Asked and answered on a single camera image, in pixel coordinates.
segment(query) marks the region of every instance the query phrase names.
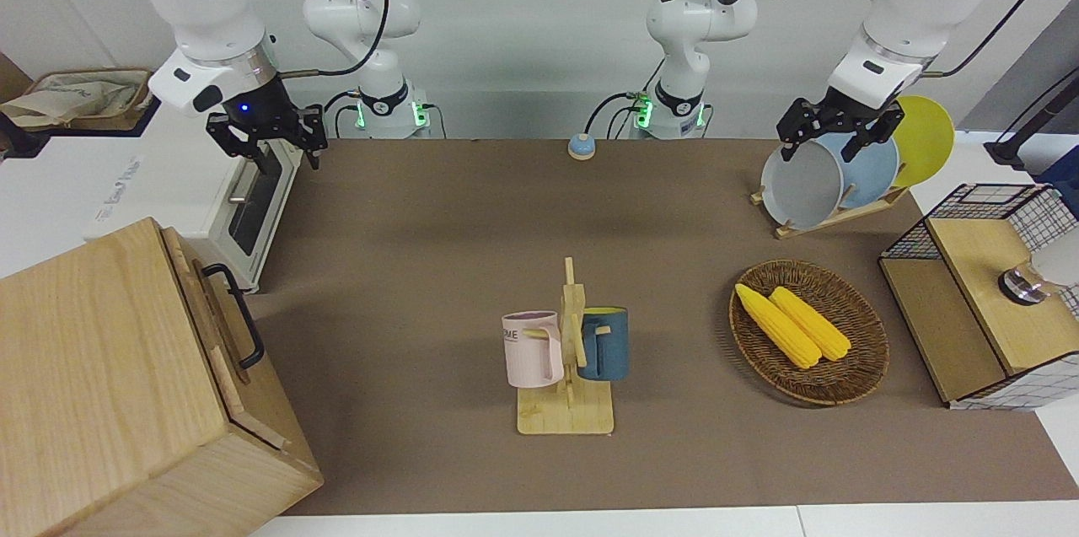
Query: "plate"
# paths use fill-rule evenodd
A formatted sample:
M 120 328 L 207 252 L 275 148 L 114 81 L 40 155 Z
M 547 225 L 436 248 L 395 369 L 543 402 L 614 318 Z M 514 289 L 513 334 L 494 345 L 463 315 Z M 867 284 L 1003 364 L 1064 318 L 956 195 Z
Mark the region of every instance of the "plate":
M 896 175 L 899 171 L 899 148 L 893 138 L 886 142 L 874 142 L 869 148 L 863 148 L 855 160 L 843 161 L 843 149 L 853 135 L 850 134 L 825 134 L 823 137 L 815 138 L 814 142 L 820 142 L 832 152 L 835 160 L 839 162 L 843 169 L 843 183 L 845 187 L 855 189 L 839 203 L 843 209 L 858 209 L 877 202 L 880 195 L 885 195 L 888 188 L 896 182 Z
M 728 306 L 730 330 L 754 371 L 779 391 L 803 402 L 834 407 L 865 398 L 888 372 L 888 336 L 868 300 L 828 268 L 805 261 L 767 261 L 749 268 L 739 284 L 771 294 L 783 285 L 847 334 L 850 352 L 838 361 L 821 359 L 811 369 L 796 368 L 749 317 L 737 292 Z
M 947 110 L 932 98 L 900 96 L 899 106 L 905 115 L 892 138 L 905 165 L 896 177 L 896 187 L 910 188 L 944 168 L 955 146 L 955 125 Z
M 823 144 L 806 142 L 791 161 L 776 149 L 764 164 L 764 207 L 780 225 L 811 230 L 832 216 L 843 195 L 843 169 Z

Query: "corn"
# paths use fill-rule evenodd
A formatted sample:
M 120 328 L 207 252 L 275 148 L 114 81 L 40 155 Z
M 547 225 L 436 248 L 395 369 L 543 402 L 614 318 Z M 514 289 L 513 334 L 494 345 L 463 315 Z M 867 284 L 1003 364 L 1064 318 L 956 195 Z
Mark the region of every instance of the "corn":
M 738 298 L 750 318 L 795 367 L 809 369 L 817 366 L 821 356 L 820 348 L 802 332 L 801 327 L 779 311 L 779 307 L 773 305 L 770 300 L 747 285 L 736 284 L 735 291 L 738 292 Z
M 794 292 L 778 287 L 771 291 L 771 303 L 776 304 L 794 323 L 802 327 L 820 352 L 829 360 L 839 360 L 850 352 L 850 340 L 820 315 L 809 303 L 800 300 Z

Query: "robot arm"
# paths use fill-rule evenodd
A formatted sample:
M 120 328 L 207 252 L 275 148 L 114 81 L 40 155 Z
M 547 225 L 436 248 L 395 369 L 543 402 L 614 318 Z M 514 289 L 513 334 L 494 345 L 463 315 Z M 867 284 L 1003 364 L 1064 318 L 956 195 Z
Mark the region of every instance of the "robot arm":
M 705 83 L 711 69 L 705 41 L 745 37 L 756 24 L 755 0 L 657 0 L 647 16 L 648 32 L 663 45 L 666 60 L 648 88 L 644 133 L 682 138 L 698 122 Z
M 798 98 L 776 126 L 790 160 L 798 144 L 828 133 L 853 133 L 844 149 L 851 161 L 871 142 L 884 142 L 902 122 L 896 96 L 923 75 L 948 36 L 982 0 L 872 0 L 846 56 L 828 80 L 821 102 Z
M 352 64 L 364 61 L 354 84 L 364 137 L 406 138 L 426 125 L 421 120 L 423 93 L 405 79 L 397 53 L 381 45 L 370 52 L 383 38 L 408 37 L 419 29 L 415 0 L 305 0 L 303 17 L 315 37 L 341 51 Z M 304 75 L 318 75 L 318 71 L 289 77 Z
M 284 138 L 303 149 L 313 167 L 317 167 L 317 156 L 327 148 L 322 108 L 300 110 L 292 106 L 283 77 L 270 57 L 265 25 L 255 14 L 250 0 L 150 2 L 172 25 L 177 43 L 173 56 L 150 80 L 158 98 L 192 118 L 221 106 L 224 113 L 209 114 L 206 129 L 231 156 L 258 161 L 262 154 L 259 141 Z M 382 19 L 382 8 L 372 2 L 309 0 L 304 11 L 316 35 L 358 60 Z M 393 10 L 396 15 L 386 15 L 385 37 L 408 35 L 419 24 L 411 0 L 395 2 L 400 5 Z M 396 83 L 397 91 L 406 84 L 396 64 L 392 52 L 378 51 L 358 73 L 359 79 L 377 88 Z

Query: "oven window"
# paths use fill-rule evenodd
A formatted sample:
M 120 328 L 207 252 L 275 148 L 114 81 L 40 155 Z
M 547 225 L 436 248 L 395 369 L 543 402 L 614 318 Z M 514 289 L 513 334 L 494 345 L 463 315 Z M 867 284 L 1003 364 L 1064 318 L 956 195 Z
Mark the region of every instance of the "oven window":
M 267 148 L 262 154 L 265 156 L 262 160 L 263 171 L 259 173 L 258 179 L 255 180 L 247 203 L 236 207 L 232 222 L 229 223 L 230 236 L 247 257 L 251 257 L 255 252 L 255 242 L 258 242 L 262 223 L 265 222 L 270 204 L 273 203 L 274 191 L 277 191 L 277 183 L 284 171 L 273 149 Z

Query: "woven tray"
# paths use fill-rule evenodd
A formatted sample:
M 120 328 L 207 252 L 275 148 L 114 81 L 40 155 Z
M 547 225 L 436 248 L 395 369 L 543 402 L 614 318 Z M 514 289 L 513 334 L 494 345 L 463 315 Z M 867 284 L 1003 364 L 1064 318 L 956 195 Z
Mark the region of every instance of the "woven tray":
M 732 292 L 732 332 L 742 356 L 764 381 L 788 396 L 825 407 L 853 402 L 877 388 L 888 369 L 888 338 L 876 312 L 850 284 L 816 264 L 790 260 L 755 265 L 738 283 L 763 295 L 779 285 L 790 288 L 851 342 L 844 359 L 822 357 L 819 364 L 803 371 L 768 340 Z

